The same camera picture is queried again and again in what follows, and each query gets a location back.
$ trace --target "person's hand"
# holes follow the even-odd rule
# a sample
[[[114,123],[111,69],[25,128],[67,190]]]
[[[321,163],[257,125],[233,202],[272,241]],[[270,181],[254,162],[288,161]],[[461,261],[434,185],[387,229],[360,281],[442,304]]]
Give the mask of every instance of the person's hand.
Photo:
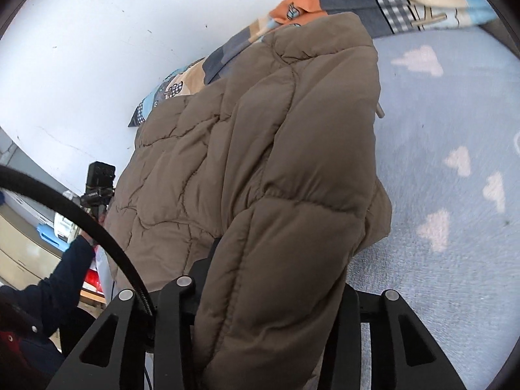
[[[101,217],[99,217],[99,221],[98,223],[102,226],[103,224],[105,224],[105,217],[106,217],[106,214],[103,213],[101,215]],[[80,233],[80,236],[83,237],[89,244],[90,246],[94,246],[94,239],[92,239],[85,230],[82,230],[81,233]]]

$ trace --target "colorful patterned fabric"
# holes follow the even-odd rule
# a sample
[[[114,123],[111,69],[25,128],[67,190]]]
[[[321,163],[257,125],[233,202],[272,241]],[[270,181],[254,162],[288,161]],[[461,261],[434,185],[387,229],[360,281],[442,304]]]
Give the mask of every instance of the colorful patterned fabric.
[[[226,75],[233,59],[283,25],[304,25],[321,16],[356,13],[372,38],[395,33],[482,25],[497,18],[486,0],[283,0],[208,57],[172,72],[136,108],[129,127],[143,123],[160,102],[192,95]]]

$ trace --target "jacket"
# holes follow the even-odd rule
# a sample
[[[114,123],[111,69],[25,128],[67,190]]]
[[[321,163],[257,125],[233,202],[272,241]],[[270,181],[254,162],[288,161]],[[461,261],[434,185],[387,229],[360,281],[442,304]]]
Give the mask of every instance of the jacket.
[[[63,253],[54,272],[36,285],[16,290],[1,286],[2,293],[25,321],[35,330],[30,337],[20,337],[10,330],[0,330],[0,338],[20,354],[28,365],[52,377],[64,361],[49,339],[80,301],[80,291],[94,250],[83,238],[76,238]]]
[[[282,27],[141,126],[105,227],[150,291],[222,237],[193,330],[201,386],[301,389],[349,260],[389,233],[375,171],[377,60],[353,13]]]

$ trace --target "person's arm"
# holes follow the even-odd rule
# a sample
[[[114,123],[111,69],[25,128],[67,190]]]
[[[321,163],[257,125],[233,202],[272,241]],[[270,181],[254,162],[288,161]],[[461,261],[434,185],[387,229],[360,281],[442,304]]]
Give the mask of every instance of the person's arm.
[[[51,336],[80,301],[83,281],[95,255],[89,237],[77,237],[63,253],[50,277],[23,290],[3,286],[8,295],[27,314],[40,320],[43,333]]]

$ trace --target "silver screw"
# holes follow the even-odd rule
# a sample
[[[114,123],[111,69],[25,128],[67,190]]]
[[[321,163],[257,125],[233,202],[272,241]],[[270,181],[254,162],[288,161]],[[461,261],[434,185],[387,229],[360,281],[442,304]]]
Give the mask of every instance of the silver screw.
[[[395,290],[387,290],[385,296],[389,301],[397,301],[397,299],[399,299],[399,293]]]
[[[119,299],[121,299],[122,301],[128,301],[132,299],[133,295],[134,292],[132,292],[130,289],[125,289],[119,293]]]
[[[177,285],[185,288],[186,286],[189,286],[193,280],[191,277],[188,276],[182,276],[177,279]]]

